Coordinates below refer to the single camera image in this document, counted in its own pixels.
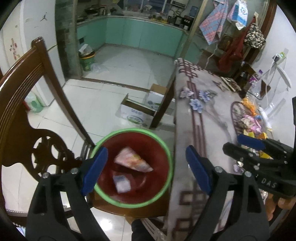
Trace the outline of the right hand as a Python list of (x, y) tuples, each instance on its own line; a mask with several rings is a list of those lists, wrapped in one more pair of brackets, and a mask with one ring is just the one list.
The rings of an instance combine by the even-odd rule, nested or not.
[(278, 201), (274, 201), (273, 194), (269, 193), (267, 199), (265, 200), (267, 220), (268, 221), (272, 220), (273, 213), (277, 206), (281, 209), (291, 210), (294, 205), (295, 205), (295, 197), (290, 199), (280, 198)]

